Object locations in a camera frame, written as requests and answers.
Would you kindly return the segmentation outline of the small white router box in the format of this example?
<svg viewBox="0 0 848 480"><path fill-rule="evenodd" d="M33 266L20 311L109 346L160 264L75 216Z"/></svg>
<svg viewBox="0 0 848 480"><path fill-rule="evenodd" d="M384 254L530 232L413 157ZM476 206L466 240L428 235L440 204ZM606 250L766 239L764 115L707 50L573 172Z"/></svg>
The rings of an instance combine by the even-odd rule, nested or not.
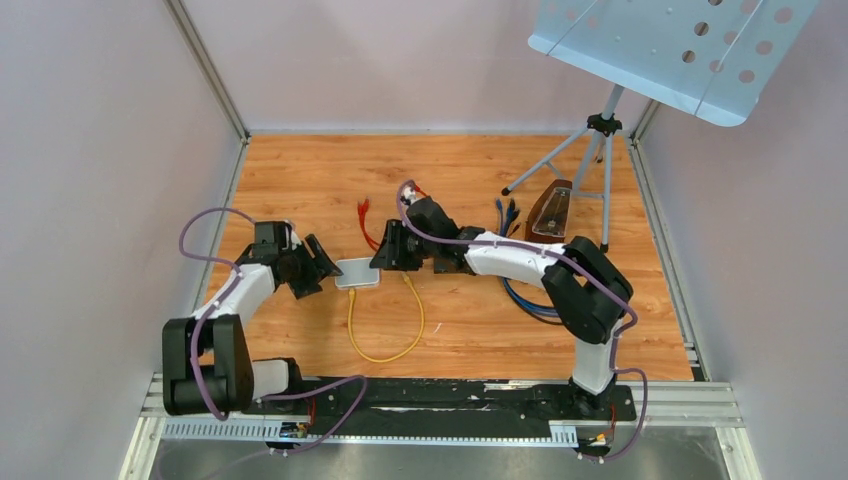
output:
<svg viewBox="0 0 848 480"><path fill-rule="evenodd" d="M377 287L381 281L380 270L372 268L370 262L370 257L337 261L336 266L341 271L341 275L334 278L336 288L350 290Z"/></svg>

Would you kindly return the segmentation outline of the black network switch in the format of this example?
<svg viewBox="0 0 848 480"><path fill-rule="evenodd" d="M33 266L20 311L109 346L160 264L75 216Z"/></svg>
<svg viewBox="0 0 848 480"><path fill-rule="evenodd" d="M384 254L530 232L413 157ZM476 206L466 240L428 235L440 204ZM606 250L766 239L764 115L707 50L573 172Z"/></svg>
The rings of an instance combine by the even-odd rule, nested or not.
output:
<svg viewBox="0 0 848 480"><path fill-rule="evenodd" d="M463 261L452 258L434 258L433 269L435 274L464 274L468 272Z"/></svg>

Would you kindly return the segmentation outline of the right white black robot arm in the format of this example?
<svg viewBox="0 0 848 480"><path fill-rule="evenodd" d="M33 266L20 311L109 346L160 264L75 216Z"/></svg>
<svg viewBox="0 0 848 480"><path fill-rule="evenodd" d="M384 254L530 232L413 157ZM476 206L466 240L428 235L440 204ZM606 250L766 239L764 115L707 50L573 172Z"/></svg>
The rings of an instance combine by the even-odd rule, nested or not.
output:
<svg viewBox="0 0 848 480"><path fill-rule="evenodd" d="M417 271L430 259L450 273L500 277L544 290L576 340L573 408L592 418L609 407L617 337L626 326L623 317L633 313L633 288L597 245L581 236L539 244L460 227L430 197L403 196L398 207L400 216L387 221L372 268Z"/></svg>

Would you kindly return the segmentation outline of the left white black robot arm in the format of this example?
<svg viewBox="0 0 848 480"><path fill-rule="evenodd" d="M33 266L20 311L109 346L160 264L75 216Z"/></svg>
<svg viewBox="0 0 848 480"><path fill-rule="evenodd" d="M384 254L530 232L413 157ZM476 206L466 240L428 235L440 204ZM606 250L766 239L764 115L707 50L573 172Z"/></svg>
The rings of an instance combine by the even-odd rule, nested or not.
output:
<svg viewBox="0 0 848 480"><path fill-rule="evenodd" d="M315 236L300 238L287 221L256 223L253 242L216 296L163 327L165 411L222 417L265 396L283 413L298 411L307 389L292 377L294 361L252 360L245 327L280 286L301 299L321 292L324 279L341 273Z"/></svg>

